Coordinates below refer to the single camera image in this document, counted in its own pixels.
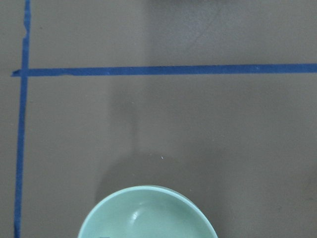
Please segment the light green ceramic bowl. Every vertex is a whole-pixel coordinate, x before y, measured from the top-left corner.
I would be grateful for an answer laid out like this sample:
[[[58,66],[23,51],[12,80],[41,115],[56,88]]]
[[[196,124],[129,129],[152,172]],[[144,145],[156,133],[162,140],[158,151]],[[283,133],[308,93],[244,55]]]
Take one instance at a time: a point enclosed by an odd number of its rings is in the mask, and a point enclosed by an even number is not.
[[[80,238],[215,238],[203,212],[170,188],[142,185],[116,191],[85,218]]]

